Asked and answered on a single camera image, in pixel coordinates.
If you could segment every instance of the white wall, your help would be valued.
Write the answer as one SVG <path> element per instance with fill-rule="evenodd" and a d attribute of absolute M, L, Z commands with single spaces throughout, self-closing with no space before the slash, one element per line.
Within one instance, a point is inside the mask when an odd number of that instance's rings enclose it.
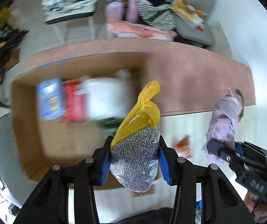
<path fill-rule="evenodd" d="M 267 149 L 267 11 L 258 0 L 217 0 L 210 25 L 219 22 L 232 58 L 252 69 L 257 125 L 255 144 Z"/>

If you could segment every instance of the plastic bag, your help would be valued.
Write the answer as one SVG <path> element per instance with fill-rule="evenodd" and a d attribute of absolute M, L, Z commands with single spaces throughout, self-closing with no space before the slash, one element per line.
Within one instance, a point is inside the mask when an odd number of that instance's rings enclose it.
<path fill-rule="evenodd" d="M 86 94 L 82 93 L 81 83 L 77 80 L 63 82 L 65 112 L 62 121 L 84 121 L 87 120 Z"/>

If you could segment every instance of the pink bottle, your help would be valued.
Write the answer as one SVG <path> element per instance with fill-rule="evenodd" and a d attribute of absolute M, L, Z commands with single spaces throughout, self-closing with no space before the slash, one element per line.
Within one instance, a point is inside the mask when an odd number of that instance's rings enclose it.
<path fill-rule="evenodd" d="M 105 7 L 105 13 L 108 21 L 119 20 L 122 21 L 124 12 L 124 3 L 122 0 L 110 2 Z"/>
<path fill-rule="evenodd" d="M 134 24 L 138 22 L 138 8 L 135 5 L 135 0 L 128 0 L 126 21 Z"/>

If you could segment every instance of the yellow knit glove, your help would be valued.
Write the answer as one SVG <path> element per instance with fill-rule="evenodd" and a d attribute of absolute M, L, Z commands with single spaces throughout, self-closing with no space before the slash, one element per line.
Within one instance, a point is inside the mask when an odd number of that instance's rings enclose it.
<path fill-rule="evenodd" d="M 137 103 L 127 114 L 116 132 L 111 143 L 111 151 L 122 139 L 136 133 L 138 130 L 148 125 L 152 128 L 157 126 L 160 112 L 156 104 L 150 100 L 158 92 L 159 83 L 156 80 L 149 82 L 140 92 Z"/>

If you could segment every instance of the screw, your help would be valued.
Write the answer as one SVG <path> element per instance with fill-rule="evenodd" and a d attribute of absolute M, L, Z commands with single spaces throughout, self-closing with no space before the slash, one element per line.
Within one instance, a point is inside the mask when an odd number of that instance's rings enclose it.
<path fill-rule="evenodd" d="M 92 158 L 92 157 L 87 157 L 86 159 L 85 159 L 85 162 L 86 163 L 92 163 L 94 161 L 94 159 Z"/>
<path fill-rule="evenodd" d="M 252 186 L 252 187 L 256 186 L 256 181 L 254 179 L 250 182 L 250 186 Z"/>
<path fill-rule="evenodd" d="M 179 163 L 185 163 L 186 159 L 184 157 L 177 158 L 177 162 Z"/>
<path fill-rule="evenodd" d="M 218 166 L 216 164 L 212 163 L 210 165 L 210 168 L 212 168 L 213 170 L 217 170 L 218 169 Z"/>
<path fill-rule="evenodd" d="M 54 171 L 57 171 L 57 170 L 59 170 L 60 169 L 60 165 L 59 164 L 55 164 L 53 167 L 52 167 L 52 169 L 54 170 Z"/>

